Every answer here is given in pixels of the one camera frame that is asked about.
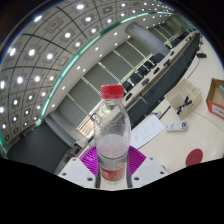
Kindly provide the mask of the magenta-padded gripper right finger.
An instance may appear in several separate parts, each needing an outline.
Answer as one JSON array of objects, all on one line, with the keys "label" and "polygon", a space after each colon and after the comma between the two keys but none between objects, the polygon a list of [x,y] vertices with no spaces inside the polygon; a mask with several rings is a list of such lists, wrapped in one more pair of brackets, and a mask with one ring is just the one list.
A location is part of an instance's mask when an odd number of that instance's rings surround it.
[{"label": "magenta-padded gripper right finger", "polygon": [[140,188],[167,175],[166,169],[155,158],[129,147],[126,171],[128,188]]}]

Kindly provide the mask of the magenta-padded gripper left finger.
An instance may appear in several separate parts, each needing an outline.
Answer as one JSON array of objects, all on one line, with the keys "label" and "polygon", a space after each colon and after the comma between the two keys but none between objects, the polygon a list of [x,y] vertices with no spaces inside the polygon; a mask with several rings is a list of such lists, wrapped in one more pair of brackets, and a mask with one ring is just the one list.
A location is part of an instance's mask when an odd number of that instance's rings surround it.
[{"label": "magenta-padded gripper left finger", "polygon": [[100,170],[96,147],[86,150],[78,158],[72,157],[58,176],[84,188],[99,188]]}]

